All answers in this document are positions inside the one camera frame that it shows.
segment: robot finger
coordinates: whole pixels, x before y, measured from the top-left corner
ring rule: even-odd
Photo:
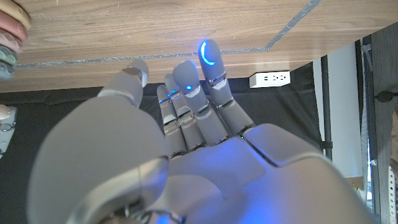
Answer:
[[[138,108],[147,80],[147,64],[143,60],[134,60],[127,68],[117,73],[98,96],[122,96]]]
[[[187,153],[187,145],[185,144],[182,130],[178,125],[177,114],[175,113],[168,92],[169,91],[164,85],[157,87],[157,97],[164,125],[163,130],[166,142],[170,148],[171,158],[173,158]]]
[[[214,146],[227,140],[228,133],[200,86],[198,70],[193,61],[180,62],[173,70],[173,78],[180,87],[207,144]]]
[[[244,112],[231,94],[220,50],[214,40],[202,42],[198,56],[206,84],[218,112],[233,135],[242,135],[254,126],[252,119]]]
[[[177,112],[178,125],[181,127],[188,151],[194,151],[206,146],[206,141],[201,134],[197,121],[188,107],[185,97],[176,84],[173,75],[167,74],[164,82],[170,94],[170,100]]]

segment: wood grain surface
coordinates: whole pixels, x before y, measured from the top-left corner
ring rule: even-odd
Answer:
[[[204,76],[198,57],[158,58],[146,60],[149,67],[149,83],[162,83],[167,73],[172,73],[174,66],[182,60],[193,60],[199,71],[200,79]],[[228,78],[248,77],[257,71],[291,70],[306,64],[309,58],[290,58],[270,52],[228,54],[223,56]],[[110,79],[130,62],[81,63],[74,65],[43,66],[17,68],[16,77],[0,82],[1,92],[54,90],[62,88],[83,88],[104,86]]]
[[[398,24],[372,35],[374,95],[398,91]],[[388,103],[375,101],[377,167],[379,171],[381,223],[390,224],[388,169],[391,156],[392,113],[398,98]]]
[[[32,18],[21,63],[264,47],[308,0],[20,0]]]
[[[322,0],[266,52],[308,0],[17,2],[32,28],[23,68],[0,82],[0,92],[101,86],[134,57],[151,58],[149,81],[162,82],[179,61],[196,60],[206,38],[226,51],[230,78],[293,70],[398,21],[396,0]]]

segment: power outlet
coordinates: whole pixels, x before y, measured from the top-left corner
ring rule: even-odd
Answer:
[[[290,83],[290,72],[259,72],[249,78],[250,88],[284,86]]]

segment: wooden table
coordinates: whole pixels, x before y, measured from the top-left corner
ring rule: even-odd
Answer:
[[[150,83],[163,82],[181,60],[199,65],[207,38],[229,78],[293,70],[398,21],[396,0],[317,1],[18,0],[32,29],[0,92],[103,86],[134,58],[148,63]]]

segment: glowing blue ring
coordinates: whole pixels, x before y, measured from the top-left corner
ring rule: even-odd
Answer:
[[[200,47],[201,58],[206,64],[214,65],[215,64],[214,62],[207,60],[207,58],[205,57],[205,46],[206,46],[206,41],[204,41],[204,43]]]

